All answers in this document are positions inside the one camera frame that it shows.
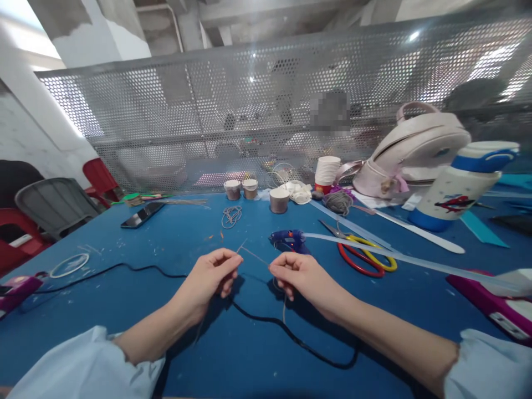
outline gray chair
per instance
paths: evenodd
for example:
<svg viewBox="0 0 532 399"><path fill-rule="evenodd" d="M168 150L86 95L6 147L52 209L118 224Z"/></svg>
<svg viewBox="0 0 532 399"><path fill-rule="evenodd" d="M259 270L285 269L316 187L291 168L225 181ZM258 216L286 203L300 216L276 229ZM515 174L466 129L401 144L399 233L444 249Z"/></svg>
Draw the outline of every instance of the gray chair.
<svg viewBox="0 0 532 399"><path fill-rule="evenodd" d="M21 189L15 203L56 240L100 214L76 180L56 177Z"/></svg>

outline red scissors handle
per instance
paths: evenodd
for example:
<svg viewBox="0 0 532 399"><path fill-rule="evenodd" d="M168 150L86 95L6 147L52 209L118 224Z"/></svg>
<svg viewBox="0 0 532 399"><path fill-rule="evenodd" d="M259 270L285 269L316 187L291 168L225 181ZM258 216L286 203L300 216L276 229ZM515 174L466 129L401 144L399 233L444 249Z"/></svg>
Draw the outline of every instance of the red scissors handle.
<svg viewBox="0 0 532 399"><path fill-rule="evenodd" d="M349 252L351 252L353 255L359 257L360 259L362 259L364 262L368 263L370 266L374 267L377 272L369 272L368 270L358 266L355 262L353 262L348 254L345 252L345 250L348 250ZM344 244L340 244L338 243L338 250L340 251L340 255L342 255L342 258L347 262L347 264L349 266L351 266L353 269L357 270L358 272L362 273L362 274L365 274L369 277L374 277L374 278L383 278L384 277L384 269L377 263L375 263L373 260L371 260L370 258L368 258L367 256L361 254L360 252L354 250L352 247L348 246L348 245L344 245Z"/></svg>

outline red chair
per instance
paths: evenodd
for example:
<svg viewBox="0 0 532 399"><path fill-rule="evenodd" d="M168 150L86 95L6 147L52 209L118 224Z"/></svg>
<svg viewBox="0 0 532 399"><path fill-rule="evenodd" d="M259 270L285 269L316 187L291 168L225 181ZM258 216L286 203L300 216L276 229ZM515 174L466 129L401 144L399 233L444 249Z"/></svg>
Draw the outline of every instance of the red chair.
<svg viewBox="0 0 532 399"><path fill-rule="evenodd" d="M104 194L111 201L119 201L119 198L114 191L115 188L119 187L118 183L111 176L111 173L109 173L109 170L105 167L100 158L90 160L83 165L83 174L92 184L92 187L85 190L89 197L96 198L107 209L109 209L109 204L103 200Z"/></svg>
<svg viewBox="0 0 532 399"><path fill-rule="evenodd" d="M40 236L37 224L18 209L0 209L0 226L5 224L16 224L21 230L32 236L32 239L26 241L18 248L0 240L0 253L2 253L0 257L0 277L18 268L24 262L51 246Z"/></svg>

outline person's left hand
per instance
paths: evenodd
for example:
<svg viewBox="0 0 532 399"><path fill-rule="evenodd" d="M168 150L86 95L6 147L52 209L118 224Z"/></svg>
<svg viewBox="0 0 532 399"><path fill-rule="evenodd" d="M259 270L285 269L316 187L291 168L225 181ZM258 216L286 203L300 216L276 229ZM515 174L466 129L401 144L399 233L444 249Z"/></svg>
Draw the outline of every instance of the person's left hand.
<svg viewBox="0 0 532 399"><path fill-rule="evenodd" d="M216 292L222 298L231 293L233 282L238 276L237 268L242 261L239 254L226 248L199 257L169 305L181 310L186 308L190 325L198 324Z"/></svg>

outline yellow scissors handle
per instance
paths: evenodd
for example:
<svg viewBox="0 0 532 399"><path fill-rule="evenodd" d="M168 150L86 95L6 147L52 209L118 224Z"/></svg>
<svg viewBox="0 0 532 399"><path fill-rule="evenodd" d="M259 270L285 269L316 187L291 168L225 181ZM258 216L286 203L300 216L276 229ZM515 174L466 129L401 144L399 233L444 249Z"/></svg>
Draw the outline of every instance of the yellow scissors handle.
<svg viewBox="0 0 532 399"><path fill-rule="evenodd" d="M370 247L380 248L378 245L373 244L372 242L370 242L368 240L364 240L363 238L359 238L359 237L355 237L355 236L347 236L346 239L349 240L349 241L359 242L359 243L364 244L364 245L369 245ZM388 259L388 262L390 262L390 266L387 266L387 265L383 264L381 261L379 261L377 258L375 258L375 256L371 252L369 252L367 249L363 249L362 252L364 252L364 254L368 258L370 258L375 263L380 265L380 267L382 267L385 271L387 271L387 272L395 272L397 270L397 262L396 262L395 259L390 258L390 257L386 257L386 259Z"/></svg>

